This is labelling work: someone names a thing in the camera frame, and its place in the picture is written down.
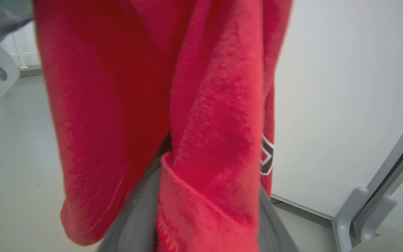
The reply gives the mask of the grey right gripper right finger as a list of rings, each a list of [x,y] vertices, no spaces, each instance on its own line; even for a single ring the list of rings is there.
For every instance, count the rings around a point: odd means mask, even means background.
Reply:
[[[257,242],[261,252],[299,251],[262,185],[259,191],[259,234]]]

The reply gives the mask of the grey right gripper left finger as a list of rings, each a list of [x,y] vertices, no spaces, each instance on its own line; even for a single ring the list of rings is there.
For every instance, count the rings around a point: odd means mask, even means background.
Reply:
[[[172,150],[171,134],[168,133],[105,233],[97,249],[98,252],[158,251],[156,219],[162,170],[161,157],[170,150]]]

